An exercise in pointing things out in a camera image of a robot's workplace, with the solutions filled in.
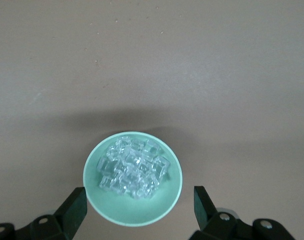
mint green bowl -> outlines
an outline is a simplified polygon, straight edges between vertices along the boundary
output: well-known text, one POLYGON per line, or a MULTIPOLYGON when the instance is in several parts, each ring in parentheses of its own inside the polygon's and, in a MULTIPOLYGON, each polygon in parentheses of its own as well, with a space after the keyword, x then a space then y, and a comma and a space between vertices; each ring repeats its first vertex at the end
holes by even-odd
POLYGON ((92 150, 85 163, 83 182, 87 199, 101 216, 115 224, 140 227, 160 220, 172 210, 181 194, 183 178, 178 159, 168 145, 152 135, 128 131, 106 138, 92 150), (162 155, 170 161, 167 174, 153 197, 133 199, 128 195, 118 195, 99 188, 100 173, 96 171, 98 160, 105 154, 107 147, 120 136, 140 140, 152 139, 162 147, 162 155))

bowl rim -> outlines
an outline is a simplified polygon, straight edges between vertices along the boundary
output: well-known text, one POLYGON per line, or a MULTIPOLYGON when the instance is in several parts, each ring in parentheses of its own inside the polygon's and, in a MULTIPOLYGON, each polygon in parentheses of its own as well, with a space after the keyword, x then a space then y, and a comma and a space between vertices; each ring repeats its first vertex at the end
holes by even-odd
POLYGON ((179 169, 180 183, 179 183, 179 189, 178 189, 177 195, 175 197, 175 200, 173 201, 173 203, 171 204, 171 206, 163 214, 161 214, 160 216, 158 216, 158 217, 156 217, 156 218, 154 218, 152 220, 145 221, 145 222, 142 222, 142 223, 125 223, 125 222, 122 222, 122 221, 115 220, 115 219, 107 216, 106 214, 102 213, 98 209, 98 207, 95 206, 95 204, 93 203, 91 197, 88 194, 86 194, 86 196, 87 196, 88 201, 92 205, 92 207, 95 209, 95 211, 97 213, 99 213, 102 217, 104 217, 105 219, 107 219, 108 221, 110 221, 112 223, 115 223, 115 224, 118 224, 118 225, 121 225, 121 226, 126 226, 126 227, 142 227, 142 226, 146 226, 146 225, 149 225, 149 224, 152 224, 152 223, 155 223, 155 222, 159 221, 160 219, 162 219, 163 217, 165 217, 174 208, 174 206, 176 205, 176 203, 177 203, 177 201, 178 201, 178 199, 179 199, 179 197, 181 195, 181 191, 182 191, 182 186, 183 186, 182 168, 181 168, 181 165, 180 165, 180 163, 178 161, 178 158, 176 157, 176 155, 173 152, 173 150, 165 142, 163 142, 161 139, 159 139, 159 138, 157 138, 157 137, 155 137, 153 135, 150 135, 148 133, 145 133, 145 132, 140 132, 140 131, 123 131, 123 132, 119 132, 119 133, 113 134, 113 135, 105 138, 104 140, 102 140, 100 143, 98 143, 96 145, 96 147, 91 151, 91 153, 87 157, 87 160, 86 160, 86 163, 85 163, 85 166, 84 166, 84 170, 83 170, 83 185, 84 185, 85 189, 86 189, 85 171, 87 169, 87 165, 88 165, 89 159, 92 157, 92 155, 94 154, 94 152, 96 151, 96 149, 99 148, 102 144, 104 144, 108 140, 116 138, 116 137, 119 137, 119 136, 123 136, 123 135, 140 135, 140 136, 143 136, 143 137, 148 137, 148 138, 151 138, 151 139, 153 139, 153 140, 155 140, 157 142, 160 142, 161 144, 163 144, 169 150, 170 154, 175 159, 175 162, 176 162, 177 167, 179 169))

gray surface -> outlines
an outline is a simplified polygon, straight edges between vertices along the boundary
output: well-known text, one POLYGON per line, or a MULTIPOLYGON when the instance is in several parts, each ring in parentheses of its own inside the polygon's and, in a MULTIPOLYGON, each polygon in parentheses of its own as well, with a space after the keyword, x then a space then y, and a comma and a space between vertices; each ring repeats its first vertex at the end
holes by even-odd
POLYGON ((172 147, 182 195, 140 228, 89 205, 76 240, 188 239, 194 185, 304 240, 304 0, 0 0, 0 222, 57 208, 127 130, 172 147))

bowl of ice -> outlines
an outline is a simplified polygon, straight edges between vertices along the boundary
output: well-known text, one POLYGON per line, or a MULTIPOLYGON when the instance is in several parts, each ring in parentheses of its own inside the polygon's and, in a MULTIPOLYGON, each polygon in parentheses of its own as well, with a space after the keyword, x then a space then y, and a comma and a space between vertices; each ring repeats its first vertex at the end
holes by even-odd
POLYGON ((143 132, 121 132, 100 142, 84 167, 87 199, 105 219, 140 227, 166 216, 182 190, 172 149, 143 132))

metal bolt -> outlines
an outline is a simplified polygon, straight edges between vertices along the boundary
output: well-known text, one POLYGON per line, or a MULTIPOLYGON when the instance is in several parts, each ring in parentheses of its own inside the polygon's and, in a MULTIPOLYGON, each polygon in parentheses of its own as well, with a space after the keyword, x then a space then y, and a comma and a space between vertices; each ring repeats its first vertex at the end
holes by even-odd
POLYGON ((229 221, 230 220, 230 216, 227 215, 226 213, 221 213, 220 214, 220 218, 224 221, 229 221))
POLYGON ((261 223, 262 227, 264 227, 266 229, 271 229, 272 228, 272 224, 269 221, 262 220, 260 223, 261 223))

